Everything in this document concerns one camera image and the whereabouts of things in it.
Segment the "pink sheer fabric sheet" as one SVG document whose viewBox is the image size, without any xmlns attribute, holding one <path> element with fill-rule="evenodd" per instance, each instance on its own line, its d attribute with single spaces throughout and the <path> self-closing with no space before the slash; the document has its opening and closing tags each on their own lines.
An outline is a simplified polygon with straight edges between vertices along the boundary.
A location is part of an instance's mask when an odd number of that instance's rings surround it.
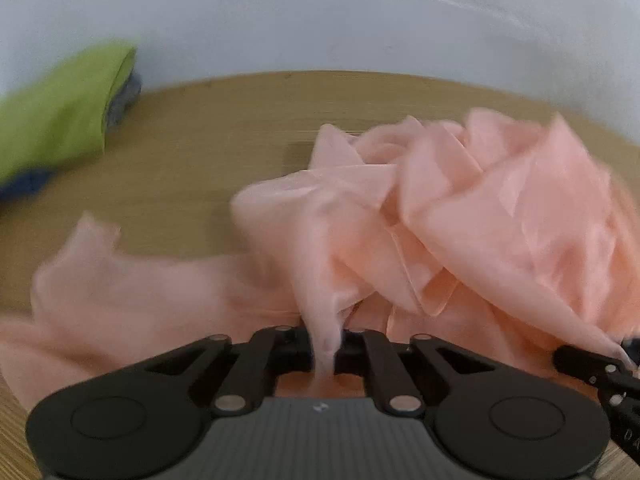
<svg viewBox="0 0 640 480">
<path fill-rule="evenodd" d="M 24 408 L 210 334 L 304 324 L 321 390 L 345 328 L 428 333 L 545 378 L 561 344 L 621 358 L 639 331 L 639 215 L 562 117 L 476 108 L 351 136 L 320 129 L 306 170 L 232 200 L 246 252 L 116 248 L 82 217 L 1 321 L 1 380 Z"/>
</svg>

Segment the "blue folded garment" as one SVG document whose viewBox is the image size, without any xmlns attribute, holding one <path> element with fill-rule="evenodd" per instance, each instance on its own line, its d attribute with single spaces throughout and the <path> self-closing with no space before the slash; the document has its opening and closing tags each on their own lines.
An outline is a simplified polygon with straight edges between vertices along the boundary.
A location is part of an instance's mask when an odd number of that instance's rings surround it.
<svg viewBox="0 0 640 480">
<path fill-rule="evenodd" d="M 0 198 L 5 200 L 18 200 L 40 192 L 52 178 L 53 172 L 49 169 L 34 168 L 17 174 L 0 188 Z"/>
</svg>

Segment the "green folded garment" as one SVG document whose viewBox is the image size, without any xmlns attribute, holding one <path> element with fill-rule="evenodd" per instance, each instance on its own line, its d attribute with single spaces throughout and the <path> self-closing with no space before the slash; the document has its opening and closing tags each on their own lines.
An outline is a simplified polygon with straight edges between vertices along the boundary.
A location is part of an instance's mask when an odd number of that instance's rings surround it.
<svg viewBox="0 0 640 480">
<path fill-rule="evenodd" d="M 108 103 L 134 72 L 137 48 L 88 47 L 1 100 L 1 184 L 34 168 L 54 171 L 101 153 Z"/>
</svg>

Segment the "grey folded garment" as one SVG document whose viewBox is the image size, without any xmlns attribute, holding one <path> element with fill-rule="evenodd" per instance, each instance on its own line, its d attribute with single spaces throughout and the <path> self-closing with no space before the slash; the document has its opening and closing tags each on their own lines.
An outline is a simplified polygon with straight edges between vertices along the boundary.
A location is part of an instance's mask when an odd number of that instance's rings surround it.
<svg viewBox="0 0 640 480">
<path fill-rule="evenodd" d="M 122 121 L 127 110 L 137 101 L 141 90 L 142 78 L 132 72 L 108 103 L 104 115 L 104 132 L 109 132 Z"/>
</svg>

